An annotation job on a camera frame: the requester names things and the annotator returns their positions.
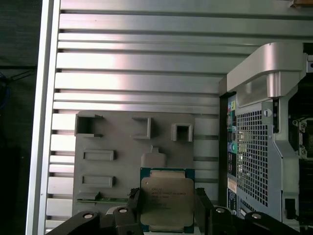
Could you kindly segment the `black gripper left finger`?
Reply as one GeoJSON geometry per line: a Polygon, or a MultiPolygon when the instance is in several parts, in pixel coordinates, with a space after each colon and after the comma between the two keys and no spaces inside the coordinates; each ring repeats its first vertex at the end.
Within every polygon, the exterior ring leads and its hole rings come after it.
{"type": "Polygon", "coordinates": [[[140,188],[133,188],[126,206],[113,209],[112,213],[83,211],[72,216],[49,235],[141,235],[140,211],[142,209],[140,188]]]}

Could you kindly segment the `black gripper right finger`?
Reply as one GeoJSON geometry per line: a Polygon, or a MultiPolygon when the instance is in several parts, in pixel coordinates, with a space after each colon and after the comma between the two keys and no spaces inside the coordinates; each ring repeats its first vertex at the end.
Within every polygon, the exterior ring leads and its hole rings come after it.
{"type": "Polygon", "coordinates": [[[194,216],[202,235],[299,235],[300,232],[263,212],[249,212],[243,219],[214,206],[203,188],[194,190],[194,216]]]}

